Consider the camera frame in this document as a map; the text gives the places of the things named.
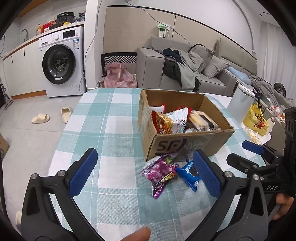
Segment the person's right hand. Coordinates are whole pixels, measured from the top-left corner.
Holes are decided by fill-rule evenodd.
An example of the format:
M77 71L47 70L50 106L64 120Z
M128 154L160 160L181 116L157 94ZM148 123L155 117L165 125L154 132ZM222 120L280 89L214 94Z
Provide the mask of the person's right hand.
M276 200L276 204L280 205L280 208L274 215L273 220L278 220L282 216L287 214L292 203L294 202L294 198L284 193L278 193L275 200Z

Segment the person's left hand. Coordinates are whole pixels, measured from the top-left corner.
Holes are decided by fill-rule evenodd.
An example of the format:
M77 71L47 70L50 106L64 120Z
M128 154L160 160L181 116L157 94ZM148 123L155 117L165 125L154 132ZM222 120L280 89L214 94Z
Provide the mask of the person's left hand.
M129 234L121 241L148 241L151 236L151 230L148 227L142 227Z

